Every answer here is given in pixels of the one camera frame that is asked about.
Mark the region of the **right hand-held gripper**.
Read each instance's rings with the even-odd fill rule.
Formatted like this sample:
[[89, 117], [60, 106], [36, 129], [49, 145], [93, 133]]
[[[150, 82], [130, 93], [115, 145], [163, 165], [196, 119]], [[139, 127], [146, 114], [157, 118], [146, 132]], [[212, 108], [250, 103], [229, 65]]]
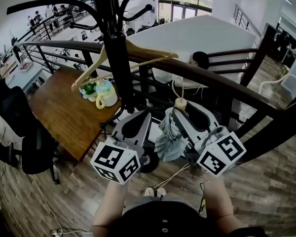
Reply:
[[234, 132], [219, 126], [215, 116], [192, 101], [187, 102], [186, 113], [174, 108], [172, 116], [180, 132], [188, 140], [184, 156], [190, 166], [200, 166], [219, 177], [246, 152]]

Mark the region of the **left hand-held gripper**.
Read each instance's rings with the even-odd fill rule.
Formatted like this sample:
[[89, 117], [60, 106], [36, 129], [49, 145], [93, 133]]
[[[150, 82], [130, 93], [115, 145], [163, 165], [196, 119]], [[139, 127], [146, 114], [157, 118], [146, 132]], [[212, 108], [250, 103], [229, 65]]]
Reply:
[[142, 148], [149, 135], [151, 119], [150, 112], [139, 111], [117, 123], [112, 136], [119, 139], [135, 137], [134, 144], [111, 136], [98, 143], [90, 164], [101, 177], [125, 184], [135, 173], [153, 172], [153, 151]]

